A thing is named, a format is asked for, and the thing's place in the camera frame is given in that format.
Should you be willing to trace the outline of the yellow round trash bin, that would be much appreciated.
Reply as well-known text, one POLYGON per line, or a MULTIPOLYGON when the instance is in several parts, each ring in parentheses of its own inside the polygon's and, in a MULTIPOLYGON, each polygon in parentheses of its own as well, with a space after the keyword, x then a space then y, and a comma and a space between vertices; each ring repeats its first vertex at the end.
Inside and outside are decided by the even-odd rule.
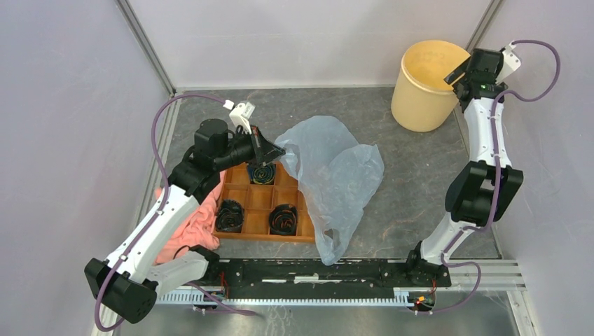
POLYGON ((433 131, 446 121, 458 103, 444 78, 470 54, 441 40, 420 41, 401 59, 391 112, 395 121, 413 132, 433 131))

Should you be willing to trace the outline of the aluminium frame rail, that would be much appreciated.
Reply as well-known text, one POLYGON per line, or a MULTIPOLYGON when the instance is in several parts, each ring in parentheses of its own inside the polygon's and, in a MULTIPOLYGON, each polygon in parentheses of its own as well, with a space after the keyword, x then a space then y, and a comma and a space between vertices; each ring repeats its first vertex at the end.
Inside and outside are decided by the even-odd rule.
POLYGON ((396 288, 394 297, 387 299, 227 299, 222 287, 180 286, 157 299, 158 304, 194 305, 214 307, 216 303, 204 295, 204 292, 217 296, 227 305, 284 305, 284 306, 330 306, 330 307, 412 307, 420 297, 428 297, 430 293, 442 292, 469 293, 472 289, 478 292, 490 291, 522 291, 525 282, 516 262, 510 260, 461 260, 459 267, 448 268, 451 286, 416 290, 414 288, 396 288))

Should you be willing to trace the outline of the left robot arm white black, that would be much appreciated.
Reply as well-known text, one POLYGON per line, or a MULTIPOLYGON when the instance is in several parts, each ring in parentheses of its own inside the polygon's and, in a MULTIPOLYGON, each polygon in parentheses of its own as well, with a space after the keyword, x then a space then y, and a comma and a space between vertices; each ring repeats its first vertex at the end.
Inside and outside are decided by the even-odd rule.
POLYGON ((116 326, 123 321, 138 323, 162 295, 195 280, 214 284, 220 267, 205 247, 193 246, 178 258, 156 265, 159 252, 181 222, 220 184, 221 172, 244 163, 271 165, 285 153, 255 125, 231 130, 221 119, 203 121, 195 131, 193 146, 132 234, 104 260, 93 258, 85 266, 97 307, 119 315, 116 326))

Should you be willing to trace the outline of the pink cloth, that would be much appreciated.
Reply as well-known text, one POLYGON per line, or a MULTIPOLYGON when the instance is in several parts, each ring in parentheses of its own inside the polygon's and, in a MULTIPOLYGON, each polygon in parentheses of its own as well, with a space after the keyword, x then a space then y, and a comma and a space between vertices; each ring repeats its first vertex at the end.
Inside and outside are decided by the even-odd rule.
POLYGON ((167 263, 182 256, 192 246, 201 245, 211 251, 220 246, 219 238, 214 236, 214 224, 225 177, 226 171, 221 172, 221 182, 210 192, 204 202, 181 222, 157 255, 155 265, 167 263))

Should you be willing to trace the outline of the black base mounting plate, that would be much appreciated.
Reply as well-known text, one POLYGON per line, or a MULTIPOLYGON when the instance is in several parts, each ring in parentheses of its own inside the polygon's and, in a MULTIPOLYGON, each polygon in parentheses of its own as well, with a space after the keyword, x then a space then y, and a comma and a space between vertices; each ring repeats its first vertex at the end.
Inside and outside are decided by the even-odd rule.
POLYGON ((222 287, 227 299, 387 299, 396 288, 418 291, 451 286, 449 271, 425 272, 401 260, 221 259, 196 281, 222 287))

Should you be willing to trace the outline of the light blue plastic trash bag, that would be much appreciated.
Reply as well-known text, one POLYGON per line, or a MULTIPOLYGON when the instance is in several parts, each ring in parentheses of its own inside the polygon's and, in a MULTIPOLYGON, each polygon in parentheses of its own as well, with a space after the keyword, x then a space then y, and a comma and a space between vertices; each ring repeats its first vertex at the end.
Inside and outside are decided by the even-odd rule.
POLYGON ((279 135, 285 171, 298 182, 324 265, 345 254, 384 176, 376 145, 359 143, 339 119, 316 115, 279 135))

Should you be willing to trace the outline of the black orange rolled belt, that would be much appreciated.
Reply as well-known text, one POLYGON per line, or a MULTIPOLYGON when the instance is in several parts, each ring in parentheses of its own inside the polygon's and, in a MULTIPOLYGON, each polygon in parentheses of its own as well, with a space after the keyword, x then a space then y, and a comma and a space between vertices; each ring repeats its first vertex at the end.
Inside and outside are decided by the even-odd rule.
POLYGON ((295 236, 298 223, 298 210, 293 204, 280 204, 268 216, 272 235, 295 236))

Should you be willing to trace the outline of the black rolled belt left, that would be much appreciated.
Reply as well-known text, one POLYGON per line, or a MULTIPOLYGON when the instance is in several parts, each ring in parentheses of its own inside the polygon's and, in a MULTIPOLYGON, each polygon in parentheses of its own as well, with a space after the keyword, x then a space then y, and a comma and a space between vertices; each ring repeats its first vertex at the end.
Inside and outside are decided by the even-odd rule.
POLYGON ((241 233, 244 223, 244 209, 233 199, 224 199, 216 213, 217 232, 241 233))

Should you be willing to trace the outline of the orange compartment tray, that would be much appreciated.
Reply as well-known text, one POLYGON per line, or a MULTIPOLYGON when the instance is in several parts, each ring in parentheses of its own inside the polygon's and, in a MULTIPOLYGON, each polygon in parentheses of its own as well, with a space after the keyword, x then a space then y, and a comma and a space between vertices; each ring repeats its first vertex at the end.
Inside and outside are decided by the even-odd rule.
POLYGON ((216 237, 277 242, 315 242, 315 230, 308 215, 305 198, 298 190, 298 181, 285 171, 282 164, 277 162, 275 165, 276 176, 273 185, 250 184, 247 164, 240 164, 226 171, 217 211, 224 199, 235 200, 244 209, 244 223, 241 233, 217 232, 214 225, 216 237), (280 204, 293 204, 298 210, 295 236, 270 233, 268 216, 280 204))

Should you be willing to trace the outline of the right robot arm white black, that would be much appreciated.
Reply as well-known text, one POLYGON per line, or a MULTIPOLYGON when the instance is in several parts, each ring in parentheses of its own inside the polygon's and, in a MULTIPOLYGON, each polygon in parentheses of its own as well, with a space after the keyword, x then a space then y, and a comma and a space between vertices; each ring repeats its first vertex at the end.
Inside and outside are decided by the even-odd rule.
POLYGON ((444 79, 453 86, 469 130, 469 162, 447 190, 445 216, 407 257, 404 274, 414 286, 445 276, 452 252, 498 221, 523 183, 501 130, 504 79, 519 66, 512 45, 499 51, 476 48, 444 79))

